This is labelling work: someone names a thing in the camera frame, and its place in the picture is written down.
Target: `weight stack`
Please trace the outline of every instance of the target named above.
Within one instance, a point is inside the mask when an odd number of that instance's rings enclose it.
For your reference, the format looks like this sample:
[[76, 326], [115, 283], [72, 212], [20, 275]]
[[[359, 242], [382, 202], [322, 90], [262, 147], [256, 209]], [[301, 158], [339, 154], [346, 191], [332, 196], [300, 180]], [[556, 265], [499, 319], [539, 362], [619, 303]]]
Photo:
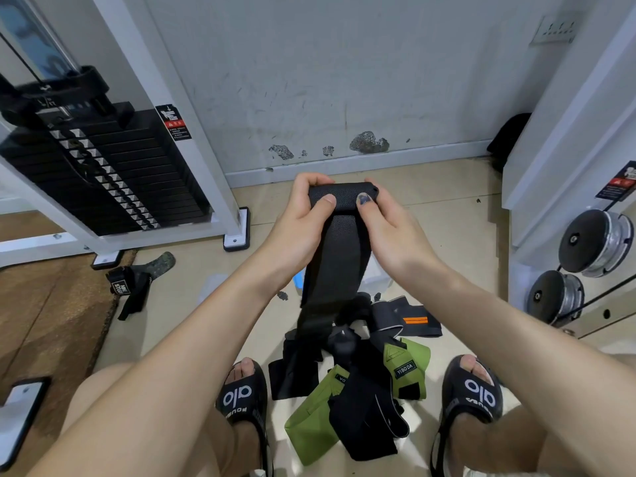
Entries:
[[210, 204], [159, 115], [114, 105], [109, 117], [41, 115], [50, 130], [15, 129], [0, 156], [99, 236], [208, 221]]

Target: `person's left hand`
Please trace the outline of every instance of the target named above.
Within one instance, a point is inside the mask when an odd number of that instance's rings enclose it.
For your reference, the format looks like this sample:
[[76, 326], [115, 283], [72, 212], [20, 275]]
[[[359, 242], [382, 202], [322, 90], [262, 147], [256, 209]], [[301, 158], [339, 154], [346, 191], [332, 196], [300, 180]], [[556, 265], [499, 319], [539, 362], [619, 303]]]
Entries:
[[333, 183], [331, 177], [317, 172], [298, 174], [287, 207], [258, 249], [260, 264], [274, 269], [278, 289], [312, 260], [320, 244], [322, 226], [336, 207], [336, 197], [327, 194], [311, 208], [309, 187]]

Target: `orange stripe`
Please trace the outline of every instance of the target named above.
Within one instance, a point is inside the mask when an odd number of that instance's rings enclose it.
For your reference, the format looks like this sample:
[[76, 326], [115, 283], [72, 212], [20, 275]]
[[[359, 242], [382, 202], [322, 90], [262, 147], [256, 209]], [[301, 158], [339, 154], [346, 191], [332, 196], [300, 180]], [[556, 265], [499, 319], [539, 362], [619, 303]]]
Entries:
[[421, 318], [402, 318], [402, 319], [404, 320], [406, 324], [422, 324], [422, 323], [429, 322], [429, 319], [426, 316]]

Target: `baseboard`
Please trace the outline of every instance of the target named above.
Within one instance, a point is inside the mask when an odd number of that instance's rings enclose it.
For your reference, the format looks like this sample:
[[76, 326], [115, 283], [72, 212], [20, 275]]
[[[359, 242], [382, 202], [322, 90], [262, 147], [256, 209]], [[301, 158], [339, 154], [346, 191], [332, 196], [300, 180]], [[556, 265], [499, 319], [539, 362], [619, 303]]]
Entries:
[[329, 158], [320, 161], [287, 164], [273, 168], [242, 170], [225, 174], [230, 187], [257, 186], [258, 184], [291, 181], [299, 172], [322, 172], [323, 174], [345, 174], [362, 170], [385, 169], [402, 165], [424, 162], [464, 159], [486, 155], [490, 140], [474, 142], [446, 143], [417, 149], [382, 152], [379, 154], [361, 154]]
[[0, 214], [32, 211], [35, 208], [26, 199], [20, 197], [0, 197]]

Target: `person's right hand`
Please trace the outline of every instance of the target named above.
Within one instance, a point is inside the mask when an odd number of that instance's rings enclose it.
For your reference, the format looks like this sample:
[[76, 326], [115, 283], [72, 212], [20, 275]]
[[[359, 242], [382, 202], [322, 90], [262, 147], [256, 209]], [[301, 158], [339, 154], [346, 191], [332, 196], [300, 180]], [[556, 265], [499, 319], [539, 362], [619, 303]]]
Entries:
[[404, 286], [422, 270], [444, 266], [417, 219], [380, 184], [370, 178], [365, 181], [380, 190], [377, 204], [362, 192], [356, 205], [369, 231], [373, 254], [389, 276]]

